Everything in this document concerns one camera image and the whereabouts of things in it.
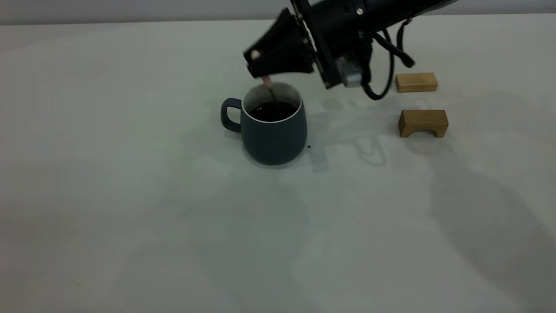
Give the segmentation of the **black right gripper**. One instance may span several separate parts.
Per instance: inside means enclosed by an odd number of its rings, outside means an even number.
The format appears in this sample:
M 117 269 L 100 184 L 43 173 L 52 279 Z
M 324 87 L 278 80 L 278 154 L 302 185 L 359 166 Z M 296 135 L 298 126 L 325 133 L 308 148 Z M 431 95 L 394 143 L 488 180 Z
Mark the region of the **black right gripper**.
M 313 73 L 316 66 L 327 89 L 339 84 L 360 87 L 364 66 L 354 50 L 370 41 L 365 34 L 375 28 L 378 1 L 292 0 L 291 5 L 293 14 L 283 9 L 244 51 L 252 77 Z

